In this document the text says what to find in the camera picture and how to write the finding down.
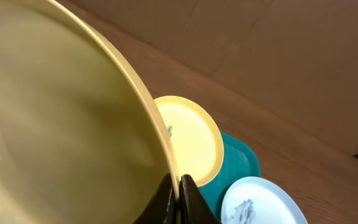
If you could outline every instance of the small yellow plate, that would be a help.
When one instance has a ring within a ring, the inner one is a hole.
[[[223,163],[223,140],[212,117],[179,96],[155,99],[175,152],[179,176],[190,174],[198,187],[215,178]]]

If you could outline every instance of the white plate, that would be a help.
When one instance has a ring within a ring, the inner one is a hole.
[[[307,224],[292,198],[279,186],[260,177],[244,177],[230,186],[223,198],[221,221],[223,224]]]

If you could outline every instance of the yellow object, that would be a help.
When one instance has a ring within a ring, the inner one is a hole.
[[[59,3],[0,0],[0,224],[133,223],[178,172],[150,93]]]
[[[190,174],[198,187],[215,178],[223,163],[223,140],[210,115],[179,96],[155,99],[171,134],[179,175]]]

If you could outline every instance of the light blue plate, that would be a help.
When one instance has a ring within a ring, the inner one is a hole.
[[[301,210],[279,186],[260,177],[244,177],[227,190],[223,224],[307,224]]]
[[[209,208],[218,219],[221,218],[224,194],[230,185],[243,177],[260,177],[259,162],[251,148],[225,133],[221,134],[224,145],[221,170],[210,183],[199,188]]]

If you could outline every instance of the large yellow plate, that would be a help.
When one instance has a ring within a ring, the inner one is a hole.
[[[212,117],[179,96],[155,99],[168,132],[179,175],[190,174],[198,187],[215,178],[223,163],[223,140]]]

